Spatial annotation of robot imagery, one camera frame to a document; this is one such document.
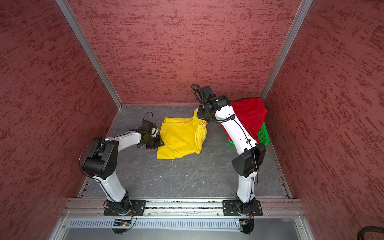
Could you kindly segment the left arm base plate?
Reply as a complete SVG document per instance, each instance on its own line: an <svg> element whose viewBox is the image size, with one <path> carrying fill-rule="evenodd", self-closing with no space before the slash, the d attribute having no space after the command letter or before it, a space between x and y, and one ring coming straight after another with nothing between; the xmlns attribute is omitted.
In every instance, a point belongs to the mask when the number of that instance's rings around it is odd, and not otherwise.
<svg viewBox="0 0 384 240"><path fill-rule="evenodd" d="M127 213L122 214L121 210L114 208L111 204L105 201L104 203L104 216L118 216L129 217L132 214L134 216L143 216L146 208L146 200L131 200L130 208Z"/></svg>

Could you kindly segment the yellow shorts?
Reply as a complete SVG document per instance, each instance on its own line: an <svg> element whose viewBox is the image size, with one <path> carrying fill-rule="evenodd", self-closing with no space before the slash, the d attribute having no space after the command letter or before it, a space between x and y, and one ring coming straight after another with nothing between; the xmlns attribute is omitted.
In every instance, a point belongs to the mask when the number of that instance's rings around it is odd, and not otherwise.
<svg viewBox="0 0 384 240"><path fill-rule="evenodd" d="M190 154L200 154L207 137L205 120L197 117L195 109L191 118L165 118L160 130L164 146L158 148L157 158L179 159Z"/></svg>

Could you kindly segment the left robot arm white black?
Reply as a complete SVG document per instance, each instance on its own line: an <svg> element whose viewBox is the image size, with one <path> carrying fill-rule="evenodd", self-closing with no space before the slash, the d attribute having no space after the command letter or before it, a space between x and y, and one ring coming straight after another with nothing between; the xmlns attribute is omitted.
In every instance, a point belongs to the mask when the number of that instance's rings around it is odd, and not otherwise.
<svg viewBox="0 0 384 240"><path fill-rule="evenodd" d="M95 180L105 193L106 214L127 216L133 215L135 210L128 191L116 173L119 152L131 146L152 150L164 145L158 129L152 129L129 131L111 138L96 138L85 148L85 153L79 158L80 170Z"/></svg>

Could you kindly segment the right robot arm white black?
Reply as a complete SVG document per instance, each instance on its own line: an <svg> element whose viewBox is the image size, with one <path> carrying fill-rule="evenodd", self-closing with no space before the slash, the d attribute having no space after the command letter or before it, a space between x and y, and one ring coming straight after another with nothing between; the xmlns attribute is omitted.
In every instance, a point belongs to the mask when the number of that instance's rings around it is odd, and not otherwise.
<svg viewBox="0 0 384 240"><path fill-rule="evenodd" d="M259 144L247 132L226 96L205 96L202 92L194 95L200 104L198 118L209 123L220 123L235 145L238 156L232 160L232 165L239 177L235 210L242 216L252 215L256 205L255 187L259 183L259 166L266 152L265 145Z"/></svg>

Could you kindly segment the green plastic basket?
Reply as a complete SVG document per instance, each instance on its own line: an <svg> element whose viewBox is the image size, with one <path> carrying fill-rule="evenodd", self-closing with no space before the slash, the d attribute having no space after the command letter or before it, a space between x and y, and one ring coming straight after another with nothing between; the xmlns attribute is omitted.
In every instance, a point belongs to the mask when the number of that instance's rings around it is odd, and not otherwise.
<svg viewBox="0 0 384 240"><path fill-rule="evenodd" d="M269 144L270 138L269 138L269 134L268 134L267 127L266 127L265 123L263 123L262 127L260 128L259 132L257 133L257 136L258 136L261 144L264 144L265 146L267 146Z"/></svg>

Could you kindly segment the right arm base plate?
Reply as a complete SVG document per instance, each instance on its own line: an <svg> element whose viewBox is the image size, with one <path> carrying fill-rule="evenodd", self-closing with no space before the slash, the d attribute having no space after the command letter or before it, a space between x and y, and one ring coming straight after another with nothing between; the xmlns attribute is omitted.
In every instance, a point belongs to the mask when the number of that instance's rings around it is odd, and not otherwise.
<svg viewBox="0 0 384 240"><path fill-rule="evenodd" d="M251 215L260 217L263 216L263 210L260 201L252 200L248 203L242 203L235 200L222 201L224 216L243 216Z"/></svg>

